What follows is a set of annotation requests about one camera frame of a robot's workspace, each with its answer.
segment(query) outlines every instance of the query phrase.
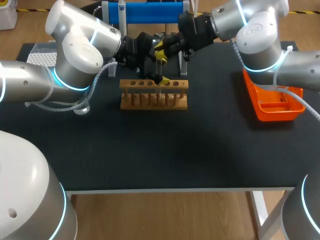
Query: robotic arm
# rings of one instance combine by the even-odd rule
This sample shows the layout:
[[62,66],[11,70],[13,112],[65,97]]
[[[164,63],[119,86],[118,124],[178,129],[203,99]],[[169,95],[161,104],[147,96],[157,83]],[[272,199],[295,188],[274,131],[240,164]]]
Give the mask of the robotic arm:
[[166,60],[182,51],[188,61],[192,52],[213,44],[215,39],[227,41],[235,36],[254,83],[272,85],[277,70],[278,85],[320,91],[320,51],[290,52],[284,58],[278,20],[288,12],[287,0],[232,0],[195,18],[186,11],[178,17],[179,33],[163,39],[153,55],[150,35],[142,32],[137,39],[121,38],[117,29],[58,0],[45,24],[46,32],[57,42],[55,68],[0,61],[0,102],[74,103],[90,88],[104,58],[114,57],[127,68],[140,68],[141,78],[154,79],[144,70],[146,58]]
[[74,103],[90,88],[104,59],[115,57],[130,69],[143,68],[146,57],[155,61],[150,35],[122,39],[116,28],[63,0],[51,8],[45,31],[57,43],[56,66],[0,61],[0,102]]
[[278,21],[289,13],[287,0],[232,0],[194,18],[180,14],[179,33],[165,38],[155,50],[158,58],[194,51],[236,37],[236,46],[251,80],[257,85],[276,84],[320,91],[320,51],[285,52],[281,49]]

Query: wooden test tube rack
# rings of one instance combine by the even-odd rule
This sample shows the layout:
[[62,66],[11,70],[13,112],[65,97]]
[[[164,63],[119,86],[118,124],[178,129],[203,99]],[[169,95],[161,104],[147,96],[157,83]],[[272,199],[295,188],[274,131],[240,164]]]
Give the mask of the wooden test tube rack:
[[[187,110],[188,80],[170,80],[167,84],[157,85],[153,80],[121,79],[120,89],[122,110]],[[168,90],[172,93],[160,93]]]

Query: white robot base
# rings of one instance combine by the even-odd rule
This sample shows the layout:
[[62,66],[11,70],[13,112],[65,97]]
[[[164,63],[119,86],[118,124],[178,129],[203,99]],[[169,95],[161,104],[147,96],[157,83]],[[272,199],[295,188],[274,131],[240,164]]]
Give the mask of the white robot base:
[[76,212],[45,156],[0,131],[0,240],[75,240]]

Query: white table frame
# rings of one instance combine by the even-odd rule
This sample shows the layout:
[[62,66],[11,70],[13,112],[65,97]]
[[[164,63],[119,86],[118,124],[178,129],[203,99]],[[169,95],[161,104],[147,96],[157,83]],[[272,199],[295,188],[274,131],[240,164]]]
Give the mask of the white table frame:
[[[84,190],[66,191],[69,198],[81,194],[132,194],[132,193],[191,193],[191,192],[250,192],[254,217],[258,229],[259,240],[271,240],[278,229],[282,229],[284,238],[289,240],[282,223],[283,204],[293,190],[293,187],[268,188],[161,188],[161,189],[119,189],[119,190]],[[268,214],[263,191],[285,191],[283,197]]]

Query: black table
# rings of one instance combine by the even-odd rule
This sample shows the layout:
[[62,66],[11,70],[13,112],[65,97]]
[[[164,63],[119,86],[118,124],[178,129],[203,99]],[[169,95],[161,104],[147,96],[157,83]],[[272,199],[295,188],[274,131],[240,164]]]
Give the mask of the black table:
[[[176,59],[164,74],[179,79]],[[121,111],[119,79],[130,78],[120,67],[116,78],[105,72],[82,116],[3,103],[0,130],[36,145],[67,191],[294,187],[319,161],[320,126],[309,112],[293,122],[257,119],[229,43],[188,63],[187,111]],[[304,99],[320,111],[318,92]]]

